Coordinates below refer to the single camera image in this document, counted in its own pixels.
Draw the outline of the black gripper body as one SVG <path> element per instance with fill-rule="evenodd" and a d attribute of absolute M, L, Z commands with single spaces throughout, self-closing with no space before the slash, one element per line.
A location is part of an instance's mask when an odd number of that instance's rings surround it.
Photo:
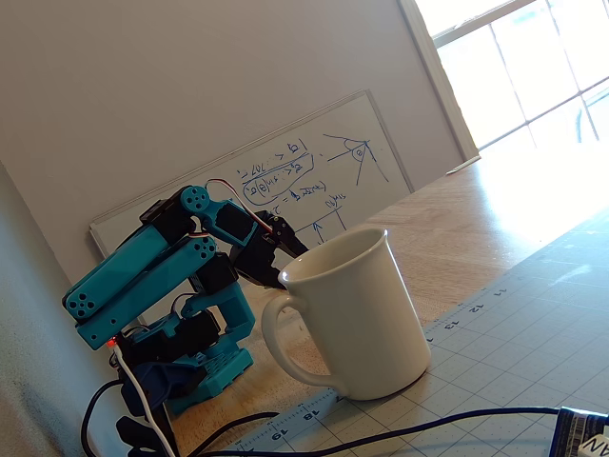
<path fill-rule="evenodd" d="M 268 225 L 270 217 L 276 216 L 267 210 L 257 211 L 256 215 Z M 279 248 L 272 239 L 272 228 L 271 232 L 268 233 L 265 228 L 258 224 L 244 248 L 238 246 L 231 247 L 229 260 L 236 271 L 237 268 L 251 271 L 253 269 L 274 267 L 273 262 L 275 261 L 276 249 Z"/>

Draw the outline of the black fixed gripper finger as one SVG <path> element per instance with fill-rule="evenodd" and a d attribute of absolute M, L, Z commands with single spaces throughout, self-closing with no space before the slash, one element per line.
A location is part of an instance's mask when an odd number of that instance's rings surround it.
<path fill-rule="evenodd" d="M 285 286 L 279 281 L 280 271 L 277 268 L 269 267 L 253 269 L 251 271 L 245 271 L 242 268 L 237 268 L 237 272 L 242 278 L 256 286 L 285 290 Z"/>

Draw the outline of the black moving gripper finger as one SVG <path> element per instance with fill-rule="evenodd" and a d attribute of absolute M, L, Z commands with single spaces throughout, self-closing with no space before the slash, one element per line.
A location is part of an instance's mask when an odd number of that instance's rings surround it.
<path fill-rule="evenodd" d="M 272 239 L 278 248 L 292 258 L 308 252 L 306 245 L 298 238 L 288 222 L 280 216 L 271 216 L 269 225 L 272 227 Z"/>

